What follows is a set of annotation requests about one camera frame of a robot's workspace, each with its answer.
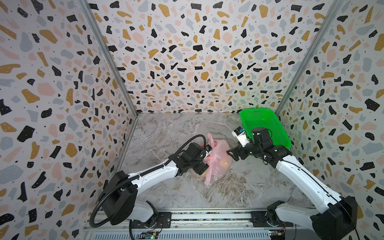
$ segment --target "terrazzo wallpaper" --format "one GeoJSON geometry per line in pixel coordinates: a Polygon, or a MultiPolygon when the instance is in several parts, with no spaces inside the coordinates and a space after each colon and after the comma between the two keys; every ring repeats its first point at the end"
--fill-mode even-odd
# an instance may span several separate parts
{"type": "Polygon", "coordinates": [[[80,239],[127,104],[77,2],[0,7],[0,238],[80,239]]]}
{"type": "Polygon", "coordinates": [[[343,3],[280,115],[304,166],[356,197],[366,240],[384,237],[383,4],[343,3]]]}
{"type": "Polygon", "coordinates": [[[137,111],[275,110],[333,0],[89,0],[137,111]]]}

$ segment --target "side wall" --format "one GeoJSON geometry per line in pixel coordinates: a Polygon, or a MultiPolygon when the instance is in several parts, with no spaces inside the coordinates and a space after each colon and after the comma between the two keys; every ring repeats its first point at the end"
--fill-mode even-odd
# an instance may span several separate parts
{"type": "Polygon", "coordinates": [[[304,165],[356,197],[360,239],[384,235],[383,3],[345,1],[280,115],[304,165]]]}
{"type": "Polygon", "coordinates": [[[275,110],[333,0],[89,0],[138,112],[275,110]]]}
{"type": "Polygon", "coordinates": [[[0,2],[0,238],[80,239],[131,119],[76,1],[0,2]]]}

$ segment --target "green plastic basket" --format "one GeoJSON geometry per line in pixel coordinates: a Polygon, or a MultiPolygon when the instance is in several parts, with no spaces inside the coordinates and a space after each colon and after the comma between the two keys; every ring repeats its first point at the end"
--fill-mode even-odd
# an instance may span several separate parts
{"type": "Polygon", "coordinates": [[[272,131],[272,141],[274,145],[283,145],[289,149],[292,145],[288,134],[280,123],[276,114],[268,108],[250,108],[240,112],[241,121],[247,136],[252,138],[251,131],[257,127],[265,127],[272,131]]]}

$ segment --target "gray marble surface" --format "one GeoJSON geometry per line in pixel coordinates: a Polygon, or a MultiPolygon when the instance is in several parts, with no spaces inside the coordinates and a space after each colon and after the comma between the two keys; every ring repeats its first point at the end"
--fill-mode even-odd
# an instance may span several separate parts
{"type": "MultiPolygon", "coordinates": [[[[121,170],[138,172],[156,165],[196,134],[210,133],[234,147],[237,140],[231,131],[238,126],[242,126],[238,114],[140,114],[121,170]]],[[[149,200],[157,208],[264,208],[277,200],[313,206],[287,177],[252,156],[233,160],[225,175],[210,185],[205,185],[204,180],[190,169],[137,198],[149,200]]]]}

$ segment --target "black and white robotic arm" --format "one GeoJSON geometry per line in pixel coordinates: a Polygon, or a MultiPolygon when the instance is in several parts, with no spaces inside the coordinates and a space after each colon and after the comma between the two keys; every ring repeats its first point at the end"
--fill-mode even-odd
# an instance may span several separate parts
{"type": "MultiPolygon", "coordinates": [[[[356,229],[358,205],[353,197],[342,197],[319,181],[308,171],[297,158],[284,146],[273,145],[269,130],[263,127],[252,130],[253,139],[246,136],[244,129],[238,127],[232,133],[239,141],[238,146],[227,151],[235,161],[245,159],[249,155],[259,157],[286,175],[311,200],[316,207],[308,209],[277,201],[267,208],[266,222],[271,226],[281,222],[291,222],[309,228],[325,240],[340,240],[356,229]]],[[[203,135],[196,135],[188,140],[175,154],[164,162],[144,171],[125,174],[117,172],[101,193],[93,210],[89,225],[99,227],[110,221],[116,225],[125,219],[138,220],[146,227],[156,223],[158,212],[150,202],[136,201],[136,197],[146,189],[169,178],[173,178],[193,169],[202,175],[209,167],[203,159],[210,152],[203,135]],[[193,139],[202,137],[203,147],[191,143],[193,139]],[[97,211],[103,208],[107,219],[95,223],[97,211]]]]}

